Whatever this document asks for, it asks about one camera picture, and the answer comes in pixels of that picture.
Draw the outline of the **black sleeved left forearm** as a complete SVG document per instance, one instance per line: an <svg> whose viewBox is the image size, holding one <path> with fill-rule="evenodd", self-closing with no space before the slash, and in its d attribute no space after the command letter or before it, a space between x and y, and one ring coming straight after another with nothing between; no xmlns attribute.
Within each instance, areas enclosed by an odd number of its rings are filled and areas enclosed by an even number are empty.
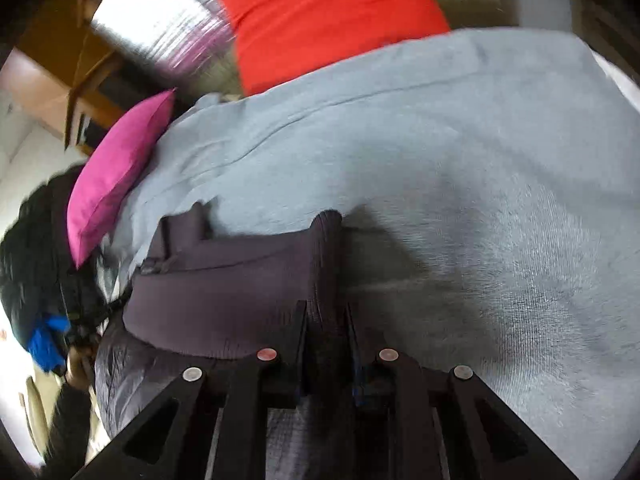
<svg viewBox="0 0 640 480"><path fill-rule="evenodd" d="M85 467L90 414L90 394L69 384L62 385L53 410L40 479L71 479Z"/></svg>

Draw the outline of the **person left hand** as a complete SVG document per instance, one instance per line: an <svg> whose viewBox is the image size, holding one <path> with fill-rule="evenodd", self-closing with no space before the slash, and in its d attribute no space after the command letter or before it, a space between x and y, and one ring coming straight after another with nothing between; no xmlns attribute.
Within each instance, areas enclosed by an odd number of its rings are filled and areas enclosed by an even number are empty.
<svg viewBox="0 0 640 480"><path fill-rule="evenodd" d="M71 346L68 350L65 380L73 388L88 391L94 382L94 357L96 350L90 347Z"/></svg>

